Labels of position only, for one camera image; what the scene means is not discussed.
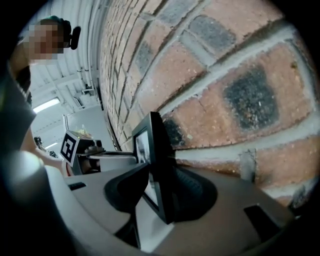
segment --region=ceiling pipe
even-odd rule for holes
[[[79,13],[80,13],[80,6],[81,6],[81,0],[75,0],[75,6],[73,8],[72,16],[71,16],[71,24],[73,27],[76,27],[79,25]],[[79,60],[79,51],[78,49],[73,50],[71,52],[73,57],[73,62],[76,67],[76,74],[79,78],[79,83],[81,85],[82,90],[86,89],[86,84],[84,82],[84,79],[82,77],[82,68],[80,66],[80,60]]]
[[[100,58],[100,48],[101,48],[101,44],[99,42],[101,42],[101,37],[102,37],[102,31],[103,31],[103,24],[104,21],[106,20],[106,14],[107,14],[107,8],[108,6],[106,5],[106,3],[109,2],[109,0],[104,0],[104,2],[101,3],[100,5],[100,15],[99,15],[99,20],[96,26],[96,30],[95,30],[95,36],[93,37],[93,39],[95,40],[95,56],[94,56],[94,70],[98,70],[98,66],[99,66],[99,58]]]
[[[79,105],[77,103],[77,99],[74,98],[74,96],[72,95],[71,91],[69,90],[69,87],[67,85],[64,86],[63,89],[66,93],[64,94],[68,100],[68,102],[70,102],[72,104],[72,110],[73,113],[75,112],[75,110],[77,110],[79,108]]]
[[[89,1],[89,3],[85,7],[84,11],[84,22],[82,27],[82,56],[83,56],[83,65],[84,72],[87,85],[92,87],[90,73],[89,73],[89,61],[88,61],[88,40],[89,40],[89,22],[91,18],[91,10],[93,6],[93,1]]]
[[[70,20],[70,18],[71,18],[70,17],[70,11],[73,10],[73,3],[74,3],[74,1],[63,1],[63,2],[61,1],[59,3],[61,5],[61,8],[60,8],[59,12],[57,13],[58,16],[63,18],[63,19],[65,19],[65,20]],[[74,65],[73,61],[71,63],[69,63],[69,65],[68,65],[68,61],[70,61],[71,60],[70,58],[72,58],[72,51],[71,52],[70,51],[71,51],[70,49],[66,49],[65,53],[63,55],[63,58],[61,58],[61,60],[57,62],[58,65],[63,64],[65,66],[65,68],[63,69],[64,70],[63,76],[65,76],[65,77],[69,77],[70,76],[71,72],[69,70],[69,65]],[[78,84],[74,84],[73,82],[72,83],[68,83],[67,87],[68,87],[68,91],[70,92],[70,94],[72,94],[71,92],[77,93],[78,91],[82,90],[82,87],[79,88],[79,85]]]
[[[66,105],[66,110],[69,111],[70,113],[74,113],[74,110],[73,108],[71,107],[71,104],[70,102],[68,102],[66,100],[66,98],[63,96],[63,94],[61,93],[60,89],[58,88],[57,84],[55,83],[55,81],[52,79],[50,73],[49,73],[49,70],[48,70],[48,67],[46,65],[44,65],[45,67],[45,70],[47,72],[47,77],[49,78],[49,81],[53,84],[53,86],[55,87],[56,89],[56,92],[58,94],[58,97],[62,103],[62,105]]]
[[[92,36],[92,47],[91,47],[91,56],[89,58],[89,61],[91,61],[91,79],[93,80],[92,84],[97,87],[98,81],[97,81],[97,65],[96,65],[96,55],[97,55],[97,35],[98,35],[98,28],[100,28],[100,17],[101,17],[102,8],[100,5],[100,8],[98,9],[98,12],[96,14],[96,18],[94,21],[94,27],[93,27],[93,36]]]
[[[87,59],[88,59],[88,67],[89,67],[89,76],[90,76],[90,84],[93,85],[93,77],[92,77],[92,52],[93,52],[93,34],[95,28],[95,22],[97,20],[97,13],[101,4],[101,0],[96,0],[90,21],[90,28],[89,28],[89,36],[88,36],[88,52],[87,52]]]

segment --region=ceiling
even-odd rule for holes
[[[39,112],[31,125],[33,136],[40,136],[45,147],[62,141],[63,115],[100,104],[97,96],[99,42],[108,1],[49,1],[21,32],[25,35],[29,25],[52,15],[70,21],[72,29],[81,27],[76,50],[64,49],[57,59],[30,67],[32,108],[54,98],[60,100],[59,104]]]

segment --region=fluorescent light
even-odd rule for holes
[[[35,113],[39,113],[40,111],[45,110],[45,109],[47,109],[47,108],[50,108],[50,107],[52,107],[52,106],[54,106],[54,105],[56,105],[56,104],[59,104],[59,103],[60,103],[60,100],[59,100],[58,98],[54,98],[54,99],[52,99],[52,100],[47,101],[46,103],[43,103],[43,104],[40,105],[40,106],[35,107],[35,108],[33,109],[33,111],[34,111]]]
[[[48,149],[48,148],[51,148],[51,147],[53,147],[53,146],[55,146],[55,145],[57,145],[57,144],[58,144],[58,143],[55,142],[55,143],[53,143],[53,144],[51,144],[51,145],[49,145],[49,146],[46,146],[45,148]]]

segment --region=small display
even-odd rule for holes
[[[145,130],[135,139],[138,163],[151,163],[148,133]]]
[[[136,154],[138,163],[151,163],[150,160],[150,147],[148,140],[148,132],[145,130],[143,133],[138,135],[135,139],[136,143]],[[155,184],[152,180],[152,175],[149,175],[148,185],[145,188],[144,193],[158,206],[158,200],[155,190]]]

